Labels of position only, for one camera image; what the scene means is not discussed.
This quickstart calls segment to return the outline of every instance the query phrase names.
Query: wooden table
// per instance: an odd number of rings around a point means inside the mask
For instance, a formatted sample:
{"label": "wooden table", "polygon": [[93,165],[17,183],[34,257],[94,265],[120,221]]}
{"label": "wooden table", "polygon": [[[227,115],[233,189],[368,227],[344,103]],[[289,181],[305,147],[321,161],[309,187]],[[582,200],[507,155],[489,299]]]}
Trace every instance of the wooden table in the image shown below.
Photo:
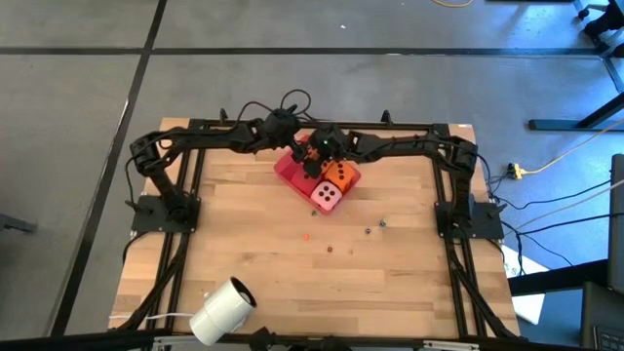
{"label": "wooden table", "polygon": [[[188,122],[166,118],[161,129]],[[453,135],[475,140],[469,125],[449,128]],[[358,165],[362,179],[357,187],[333,214],[323,216],[312,215],[311,206],[273,173],[285,152],[207,151],[200,222],[191,235],[177,311],[195,313],[205,292],[235,276],[258,303],[237,332],[266,326],[283,335],[457,337],[447,257],[433,211],[437,199],[431,160],[385,158]],[[179,159],[168,168],[172,179]],[[190,165],[186,189],[193,157]],[[486,199],[481,165],[472,188],[479,201]],[[149,181],[145,191],[156,193]],[[384,228],[379,227],[382,219]],[[163,237],[150,233],[130,248],[112,315],[130,315],[152,288]],[[486,241],[471,243],[482,295],[506,327],[518,333],[500,253]],[[165,291],[161,312],[168,300]],[[465,292],[463,302],[469,332],[475,333]],[[123,322],[112,320],[110,326]],[[175,331],[190,332],[188,320],[176,318]]]}

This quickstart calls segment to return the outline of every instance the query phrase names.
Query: black cable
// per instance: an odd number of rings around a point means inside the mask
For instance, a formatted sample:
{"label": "black cable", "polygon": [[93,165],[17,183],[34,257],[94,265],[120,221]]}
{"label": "black cable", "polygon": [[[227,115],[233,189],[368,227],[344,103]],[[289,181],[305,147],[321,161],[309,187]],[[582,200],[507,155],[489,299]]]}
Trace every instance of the black cable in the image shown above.
{"label": "black cable", "polygon": [[574,223],[580,223],[580,222],[584,222],[584,221],[588,221],[588,220],[594,220],[594,219],[600,219],[600,218],[611,218],[611,217],[620,216],[620,215],[624,215],[624,213],[594,215],[594,216],[587,217],[587,218],[581,218],[581,219],[570,220],[570,221],[567,221],[567,222],[551,224],[551,225],[545,226],[543,228],[529,230],[527,232],[521,232],[520,235],[537,233],[537,232],[540,232],[540,231],[543,231],[543,230],[546,230],[546,229],[555,228],[555,227],[562,226],[562,225],[569,225],[569,224],[574,224]]}
{"label": "black cable", "polygon": [[537,240],[535,240],[535,238],[533,238],[531,236],[526,235],[526,237],[529,238],[530,240],[532,240],[533,243],[537,244],[538,247],[542,248],[542,250],[544,250],[544,251],[546,251],[546,252],[548,252],[550,254],[553,254],[553,255],[556,255],[556,256],[559,256],[559,257],[563,258],[565,260],[565,262],[567,262],[567,264],[570,265],[570,267],[575,267],[575,265],[572,264],[572,262],[570,262],[569,259],[567,259],[564,255],[562,255],[560,253],[555,253],[554,251],[552,251],[552,250],[550,250],[548,248],[545,248],[543,245],[539,244],[539,242]]}
{"label": "black cable", "polygon": [[533,243],[535,243],[538,247],[542,248],[542,250],[544,250],[545,252],[550,253],[550,254],[553,254],[553,255],[555,255],[555,256],[558,256],[558,257],[562,258],[565,262],[567,262],[567,264],[568,264],[570,267],[574,268],[574,269],[576,270],[576,272],[577,272],[578,274],[580,274],[580,275],[581,275],[581,276],[582,276],[585,280],[587,280],[588,282],[593,282],[593,283],[596,283],[596,282],[594,282],[594,280],[593,280],[591,277],[587,276],[585,273],[583,273],[583,271],[581,271],[580,269],[578,269],[578,267],[576,267],[576,265],[574,265],[572,262],[570,262],[570,260],[569,260],[569,259],[567,259],[564,255],[562,255],[562,254],[560,254],[560,253],[555,253],[554,251],[552,251],[552,250],[550,250],[550,249],[548,249],[548,248],[544,247],[543,245],[539,244],[539,242],[538,242],[537,240],[535,240],[535,238],[533,238],[533,237],[531,237],[531,236],[529,236],[529,235],[526,235],[526,237],[527,237],[527,238],[529,238],[529,239],[530,239]]}
{"label": "black cable", "polygon": [[583,190],[583,191],[577,192],[576,194],[567,195],[567,196],[560,197],[560,198],[557,198],[557,199],[552,199],[552,200],[541,200],[541,201],[531,201],[531,202],[526,203],[526,205],[524,205],[524,206],[522,206],[522,207],[518,207],[518,206],[516,206],[516,205],[512,204],[509,200],[503,199],[503,198],[501,198],[501,197],[499,197],[499,196],[495,196],[495,199],[497,199],[497,200],[499,200],[499,201],[503,201],[503,202],[505,202],[505,203],[509,204],[509,206],[513,207],[513,208],[514,208],[514,209],[516,209],[516,210],[524,210],[524,209],[526,209],[528,206],[533,205],[533,204],[548,204],[548,203],[552,203],[552,202],[556,202],[556,201],[560,201],[560,200],[570,199],[570,198],[576,197],[576,196],[578,196],[578,195],[585,194],[586,192],[591,191],[591,190],[594,190],[594,189],[596,189],[596,188],[598,188],[598,187],[601,187],[601,186],[603,186],[603,185],[609,184],[610,182],[611,182],[611,180],[607,180],[607,181],[602,182],[602,183],[600,183],[600,184],[598,184],[598,185],[594,185],[594,186],[592,186],[592,187],[590,187],[590,188],[587,188],[587,189],[585,189],[585,190]]}
{"label": "black cable", "polygon": [[514,231],[514,233],[516,233],[516,240],[518,240],[518,264],[520,265],[520,272],[518,272],[518,275],[524,275],[526,274],[525,272],[525,268],[523,266],[523,241],[520,238],[520,232],[514,228],[513,226],[511,226],[511,224],[505,222],[505,221],[500,221],[504,226],[506,226],[507,228],[511,229]]}
{"label": "black cable", "polygon": [[286,98],[289,97],[292,93],[302,93],[308,98],[308,104],[299,112],[293,112],[292,114],[295,116],[300,115],[300,114],[305,114],[305,112],[310,108],[310,105],[312,104],[312,97],[310,96],[308,92],[304,91],[303,89],[292,89],[291,91],[285,93],[284,96],[282,97],[282,101],[280,102],[280,108],[282,109],[284,108],[284,101],[286,101]]}
{"label": "black cable", "polygon": [[503,256],[503,264],[506,264],[505,253],[503,252],[503,249],[493,239],[487,239],[487,240],[500,251],[500,254]]}
{"label": "black cable", "polygon": [[130,240],[127,244],[126,244],[126,246],[124,247],[124,251],[123,251],[123,253],[122,253],[122,255],[121,255],[121,259],[122,259],[122,260],[121,260],[121,262],[122,262],[122,265],[123,265],[124,263],[126,263],[126,255],[128,254],[128,249],[130,248],[130,246],[133,244],[133,242],[135,242],[136,240],[140,239],[140,238],[141,238],[143,235],[145,235],[145,234],[147,234],[147,232],[137,233],[137,234],[135,235],[135,237],[134,237],[134,238],[132,238],[132,239],[131,239],[131,240]]}

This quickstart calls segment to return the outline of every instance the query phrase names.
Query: metal table leg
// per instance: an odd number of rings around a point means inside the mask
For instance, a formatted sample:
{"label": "metal table leg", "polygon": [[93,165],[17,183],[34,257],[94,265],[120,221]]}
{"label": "metal table leg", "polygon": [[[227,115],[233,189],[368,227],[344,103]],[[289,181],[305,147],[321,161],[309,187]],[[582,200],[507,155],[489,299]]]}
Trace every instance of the metal table leg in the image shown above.
{"label": "metal table leg", "polygon": [[[604,123],[604,121],[619,112],[622,108],[624,108],[624,93],[614,97],[611,101],[580,121],[535,119],[528,121],[528,128],[532,131],[598,132],[608,127],[609,123]],[[609,131],[624,132],[624,124]]]}
{"label": "metal table leg", "polygon": [[28,223],[27,221],[13,218],[6,214],[0,214],[0,232],[3,229],[17,229],[22,232],[32,233],[35,231],[37,226],[32,223]]}

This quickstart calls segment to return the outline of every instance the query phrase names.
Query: red container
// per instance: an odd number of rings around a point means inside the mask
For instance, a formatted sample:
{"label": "red container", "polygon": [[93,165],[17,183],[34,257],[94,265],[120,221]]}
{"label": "red container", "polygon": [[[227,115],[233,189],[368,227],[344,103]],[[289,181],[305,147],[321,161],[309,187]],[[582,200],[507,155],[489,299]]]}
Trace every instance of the red container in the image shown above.
{"label": "red container", "polygon": [[[275,171],[275,174],[284,182],[286,183],[290,188],[292,188],[292,190],[294,192],[296,192],[297,194],[299,194],[303,199],[305,199],[305,201],[307,201],[310,205],[312,205],[312,207],[320,212],[323,215],[329,215],[332,213],[333,210],[335,210],[335,208],[340,204],[340,202],[342,202],[342,200],[344,200],[344,198],[347,196],[347,194],[349,193],[349,191],[351,191],[351,189],[353,189],[353,187],[355,186],[355,184],[358,182],[358,180],[360,180],[360,178],[362,177],[362,175],[360,174],[360,172],[358,172],[358,170],[355,170],[355,176],[353,177],[353,181],[351,181],[351,184],[349,184],[349,187],[346,188],[346,190],[342,193],[342,197],[340,198],[340,200],[338,201],[337,204],[335,204],[333,206],[333,208],[330,211],[327,211],[323,208],[321,208],[321,206],[319,204],[317,204],[316,202],[314,202],[312,199],[310,199],[309,194],[306,194],[305,192],[303,192],[302,190],[299,189],[299,187],[297,187],[295,184],[297,182],[300,181],[293,181],[293,177],[296,174],[301,174],[303,172],[303,164],[297,163],[293,160],[293,152],[291,150],[289,150],[289,152],[286,153],[286,155],[284,155],[276,164],[275,166],[273,166],[273,170]],[[317,181],[317,184],[320,183],[321,181],[325,180],[323,178],[323,176],[319,176]]]}

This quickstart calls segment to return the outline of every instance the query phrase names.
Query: white camera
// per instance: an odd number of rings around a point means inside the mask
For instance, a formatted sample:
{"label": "white camera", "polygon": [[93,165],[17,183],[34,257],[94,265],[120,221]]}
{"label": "white camera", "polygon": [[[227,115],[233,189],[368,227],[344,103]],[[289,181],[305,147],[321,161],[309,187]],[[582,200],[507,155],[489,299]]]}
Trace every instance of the white camera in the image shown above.
{"label": "white camera", "polygon": [[203,308],[190,320],[191,330],[206,346],[215,344],[222,335],[243,325],[256,307],[252,293],[231,277],[216,292],[208,295]]}

